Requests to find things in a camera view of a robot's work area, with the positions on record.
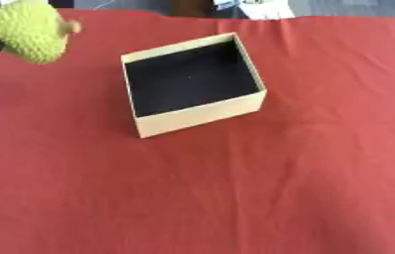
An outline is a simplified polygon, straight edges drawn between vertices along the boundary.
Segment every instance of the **green toy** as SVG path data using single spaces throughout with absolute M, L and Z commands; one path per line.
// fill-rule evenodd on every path
M 0 0 L 0 51 L 31 63 L 47 64 L 66 50 L 69 34 L 80 32 L 43 0 Z

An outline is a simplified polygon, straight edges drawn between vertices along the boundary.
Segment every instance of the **open box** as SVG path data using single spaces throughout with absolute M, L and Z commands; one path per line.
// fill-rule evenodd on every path
M 141 138 L 258 111 L 267 92 L 234 33 L 131 53 L 122 64 Z

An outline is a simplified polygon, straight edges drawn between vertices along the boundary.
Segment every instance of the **floor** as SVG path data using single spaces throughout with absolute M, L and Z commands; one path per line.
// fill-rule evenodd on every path
M 306 13 L 298 13 L 302 3 Z M 395 0 L 294 0 L 297 16 L 303 15 L 352 15 L 395 16 Z
M 395 16 L 395 0 L 289 0 L 296 16 Z M 75 0 L 76 8 L 143 9 L 168 15 L 170 0 Z

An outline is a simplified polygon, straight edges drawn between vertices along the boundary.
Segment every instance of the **table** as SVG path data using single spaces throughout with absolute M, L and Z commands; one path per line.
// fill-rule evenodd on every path
M 395 19 L 63 13 L 59 62 L 0 56 L 0 254 L 395 253 Z M 138 139 L 119 56 L 232 31 L 263 109 Z

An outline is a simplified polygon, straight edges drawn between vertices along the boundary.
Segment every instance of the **green spiky object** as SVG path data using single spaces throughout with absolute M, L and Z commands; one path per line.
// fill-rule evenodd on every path
M 79 30 L 79 23 L 65 22 L 55 8 L 42 0 L 0 5 L 0 42 L 4 51 L 32 63 L 57 60 L 66 50 L 68 34 Z

